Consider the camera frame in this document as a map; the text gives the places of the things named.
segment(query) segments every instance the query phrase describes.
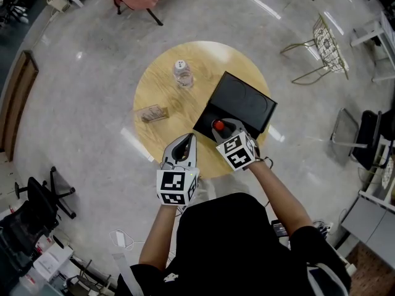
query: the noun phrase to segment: metal chair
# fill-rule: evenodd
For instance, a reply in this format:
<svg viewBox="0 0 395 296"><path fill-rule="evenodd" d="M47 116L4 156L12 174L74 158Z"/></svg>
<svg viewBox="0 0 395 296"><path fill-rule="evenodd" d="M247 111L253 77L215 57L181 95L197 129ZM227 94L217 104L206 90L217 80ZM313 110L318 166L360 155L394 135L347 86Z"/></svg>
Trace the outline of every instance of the metal chair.
<svg viewBox="0 0 395 296"><path fill-rule="evenodd" d="M85 271L88 269L92 260L84 267L84 269L80 270L79 275L70 277L66 280L66 286L69 294L74 296L83 296L83 295L105 295L102 293L102 290L108 286L111 275L108 275L104 285L99 286L98 282L92 282L88 279L88 276L85 274Z"/></svg>
<svg viewBox="0 0 395 296"><path fill-rule="evenodd" d="M346 65L345 61L343 60L340 54L339 47L336 43L335 37L333 36L331 30L328 28L328 25L326 24L322 15L320 14L319 16L320 18L313 26L313 39L304 43L291 44L285 47L280 52L280 54L283 54L284 52L290 51L291 49L294 49L299 46L304 46L304 47L315 46L322 60L323 65L320 68L315 69L312 72L306 73L305 75L302 75L299 78L292 80L291 81L292 83L301 84L301 85L310 85L316 83L319 79L321 79L323 76L327 75L330 72L344 72L346 78L348 79L348 74L347 74L348 66ZM317 72L321 69L326 69L327 71L323 75L319 76L315 81L310 83L296 82L297 80L304 78L305 76L308 76L313 72Z"/></svg>

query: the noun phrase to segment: person's arm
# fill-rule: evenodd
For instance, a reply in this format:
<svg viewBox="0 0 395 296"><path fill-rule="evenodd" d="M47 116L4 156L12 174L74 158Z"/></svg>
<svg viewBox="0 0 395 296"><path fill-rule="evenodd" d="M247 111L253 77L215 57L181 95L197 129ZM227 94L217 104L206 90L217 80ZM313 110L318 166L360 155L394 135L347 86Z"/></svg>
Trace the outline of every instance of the person's arm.
<svg viewBox="0 0 395 296"><path fill-rule="evenodd" d="M141 251L139 264L152 265L161 271L166 269L176 211L177 206L160 206L146 243Z"/></svg>
<svg viewBox="0 0 395 296"><path fill-rule="evenodd" d="M313 225L302 204L263 161L254 162L247 167L258 179L273 211L289 236L303 226Z"/></svg>

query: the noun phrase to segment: black box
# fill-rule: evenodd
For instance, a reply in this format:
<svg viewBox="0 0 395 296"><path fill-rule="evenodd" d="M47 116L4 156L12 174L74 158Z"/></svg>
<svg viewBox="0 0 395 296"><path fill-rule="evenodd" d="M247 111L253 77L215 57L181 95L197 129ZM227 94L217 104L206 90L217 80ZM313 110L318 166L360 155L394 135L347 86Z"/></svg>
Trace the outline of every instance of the black box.
<svg viewBox="0 0 395 296"><path fill-rule="evenodd" d="M276 106L271 98L225 72L193 129L215 141L212 122L219 118L235 118L257 139L265 131Z"/></svg>

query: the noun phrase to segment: table top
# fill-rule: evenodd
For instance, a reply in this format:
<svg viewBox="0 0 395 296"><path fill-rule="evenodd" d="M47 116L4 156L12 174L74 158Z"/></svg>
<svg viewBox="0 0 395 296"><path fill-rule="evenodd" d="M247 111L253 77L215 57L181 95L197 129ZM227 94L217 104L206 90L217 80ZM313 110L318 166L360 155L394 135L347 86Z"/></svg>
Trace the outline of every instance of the table top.
<svg viewBox="0 0 395 296"><path fill-rule="evenodd" d="M173 66L185 60L194 76L192 88L181 89L173 77ZM158 104L168 108L169 118L142 122L135 113L135 127L141 143L158 163L165 148L176 138L194 133L197 138L197 167L201 177L215 178L232 169L216 150L211 139L193 126L200 117L223 73L227 71L270 97L264 76L245 55L224 44L195 41L177 45L158 56L141 77L135 94L134 111ZM257 141L265 141L268 126Z"/></svg>

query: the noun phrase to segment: water bottle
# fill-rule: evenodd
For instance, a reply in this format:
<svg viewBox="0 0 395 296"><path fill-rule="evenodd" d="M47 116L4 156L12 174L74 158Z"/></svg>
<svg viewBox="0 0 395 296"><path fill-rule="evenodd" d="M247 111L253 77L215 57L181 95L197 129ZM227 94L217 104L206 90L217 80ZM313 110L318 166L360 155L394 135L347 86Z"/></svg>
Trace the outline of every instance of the water bottle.
<svg viewBox="0 0 395 296"><path fill-rule="evenodd" d="M174 79L181 88L193 85L193 75L189 65L184 60L176 61L173 69Z"/></svg>

